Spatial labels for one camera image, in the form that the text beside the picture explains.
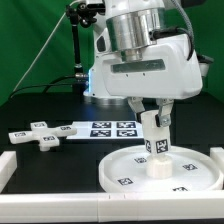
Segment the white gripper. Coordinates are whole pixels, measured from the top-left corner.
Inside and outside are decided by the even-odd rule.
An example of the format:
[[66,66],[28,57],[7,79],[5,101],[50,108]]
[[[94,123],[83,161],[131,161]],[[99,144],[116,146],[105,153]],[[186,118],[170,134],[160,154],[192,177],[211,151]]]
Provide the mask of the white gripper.
[[186,34],[159,39],[142,49],[143,59],[123,62],[118,53],[103,54],[101,70],[111,96],[125,96],[137,122],[145,111],[143,98],[156,100],[158,127],[171,124],[173,99],[186,99],[202,89],[202,77],[196,53],[190,59]]

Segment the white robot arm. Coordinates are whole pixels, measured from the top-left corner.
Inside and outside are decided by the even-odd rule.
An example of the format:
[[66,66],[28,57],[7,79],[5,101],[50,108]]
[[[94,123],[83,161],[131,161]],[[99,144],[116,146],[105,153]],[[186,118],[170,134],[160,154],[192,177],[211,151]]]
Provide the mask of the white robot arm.
[[108,102],[126,98],[140,118],[144,98],[159,106],[158,126],[171,123],[175,99],[200,93],[209,59],[194,47],[191,26],[167,28],[164,13],[181,0],[87,0],[96,14],[94,64],[84,95]]

